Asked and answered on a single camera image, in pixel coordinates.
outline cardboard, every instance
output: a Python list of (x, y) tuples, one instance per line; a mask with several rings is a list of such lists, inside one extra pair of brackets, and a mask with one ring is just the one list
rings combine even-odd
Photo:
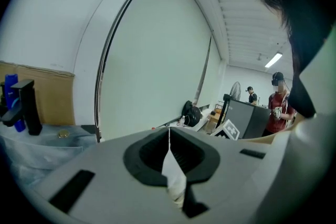
[(204, 130), (207, 134), (211, 134), (213, 130), (216, 128), (219, 117), (220, 117), (219, 113), (216, 113), (213, 116), (212, 115), (208, 116), (209, 120), (204, 127)]
[(222, 110), (221, 109), (215, 109), (215, 112), (218, 114), (221, 114)]
[(5, 81), (6, 74), (13, 73), (18, 74), (19, 80), (35, 81), (36, 105), (41, 123), (75, 124), (72, 103), (74, 74), (0, 61), (0, 82)]

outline white ceiling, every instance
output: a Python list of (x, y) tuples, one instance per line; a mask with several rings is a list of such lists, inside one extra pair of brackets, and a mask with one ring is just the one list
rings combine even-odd
[[(260, 0), (217, 0), (222, 10), (229, 65), (275, 73), (280, 71), (292, 78), (291, 48), (286, 31), (279, 17), (272, 13)], [(269, 69), (268, 61), (283, 53)]]

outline black cap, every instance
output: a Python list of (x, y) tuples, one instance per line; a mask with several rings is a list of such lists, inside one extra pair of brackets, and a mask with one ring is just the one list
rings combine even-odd
[(276, 79), (276, 80), (283, 80), (283, 75), (284, 74), (282, 74), (281, 72), (275, 72), (272, 77), (273, 79)]

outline black stand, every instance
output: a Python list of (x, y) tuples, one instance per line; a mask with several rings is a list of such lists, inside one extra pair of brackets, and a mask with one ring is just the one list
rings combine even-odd
[(227, 106), (227, 102), (229, 102), (231, 98), (232, 97), (231, 97), (230, 94), (225, 94), (224, 95), (224, 97), (223, 97), (224, 105), (223, 105), (223, 108), (222, 108), (221, 115), (219, 116), (219, 120), (217, 122), (216, 128), (218, 128), (222, 124), (222, 119), (223, 119), (224, 112), (225, 112), (225, 109), (226, 109), (226, 106)]

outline ceiling light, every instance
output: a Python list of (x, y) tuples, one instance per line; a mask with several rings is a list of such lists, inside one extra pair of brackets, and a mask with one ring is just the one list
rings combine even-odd
[(275, 54), (275, 56), (272, 58), (272, 60), (270, 60), (268, 62), (267, 65), (265, 65), (266, 68), (269, 68), (270, 66), (274, 65), (276, 63), (277, 60), (279, 60), (281, 58), (282, 54), (277, 52), (277, 54)]

